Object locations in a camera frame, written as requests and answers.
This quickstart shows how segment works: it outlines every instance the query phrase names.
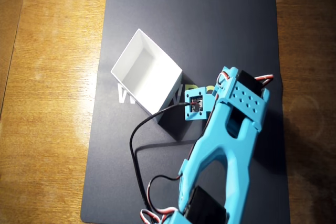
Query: small circuit board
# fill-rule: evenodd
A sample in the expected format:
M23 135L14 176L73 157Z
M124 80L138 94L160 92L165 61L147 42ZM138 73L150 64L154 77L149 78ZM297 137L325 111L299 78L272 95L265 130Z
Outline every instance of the small circuit board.
M191 112L203 111L203 97L201 95L196 97L191 97L190 101L196 103L190 106Z

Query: blue plastic arm link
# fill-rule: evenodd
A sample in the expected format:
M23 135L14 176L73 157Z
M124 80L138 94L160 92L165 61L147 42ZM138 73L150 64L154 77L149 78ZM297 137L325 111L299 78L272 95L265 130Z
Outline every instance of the blue plastic arm link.
M204 135L197 141L189 160L184 160L179 171L182 175L178 199L180 212L176 212L167 223L190 223L186 219L182 221L181 213L187 206L199 174L214 160L227 166L224 207L228 214L228 224L239 224L242 218L249 186L249 164L264 122L269 91L263 89L259 97L237 81L237 68L224 67L223 71L229 75L229 79L220 76L219 83L210 95L212 97L205 93L205 88L185 91L185 101L201 94L204 107L200 115L199 112L191 112L190 106L186 106L186 120L206 119L206 112L212 110L214 102L216 106ZM234 107L246 116L236 137L227 130ZM179 221L173 221L174 218L179 218Z

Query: wooden table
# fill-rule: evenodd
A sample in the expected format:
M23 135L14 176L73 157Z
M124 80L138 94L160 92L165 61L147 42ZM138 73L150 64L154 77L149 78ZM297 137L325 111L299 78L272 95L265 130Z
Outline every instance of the wooden table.
M0 0L0 223L81 222L104 6ZM336 0L277 7L291 222L336 223Z

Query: open box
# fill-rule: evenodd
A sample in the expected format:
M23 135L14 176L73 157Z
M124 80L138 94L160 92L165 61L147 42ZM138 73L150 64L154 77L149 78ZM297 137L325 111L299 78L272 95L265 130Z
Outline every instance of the open box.
M182 69L140 29L111 73L149 114L169 105L182 80Z

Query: robotic arm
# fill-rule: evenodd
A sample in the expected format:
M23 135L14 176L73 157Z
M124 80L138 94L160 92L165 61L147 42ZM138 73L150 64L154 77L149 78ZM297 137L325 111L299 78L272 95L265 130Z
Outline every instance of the robotic arm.
M185 91L189 103L185 119L207 119L207 124L179 171L179 209L165 215L160 224L240 223L249 164L269 100L264 87L272 79L272 75L254 78L244 71L238 73L237 68L224 67L212 94L207 94L205 87ZM199 174L214 160L227 168L224 206L199 186L195 188Z

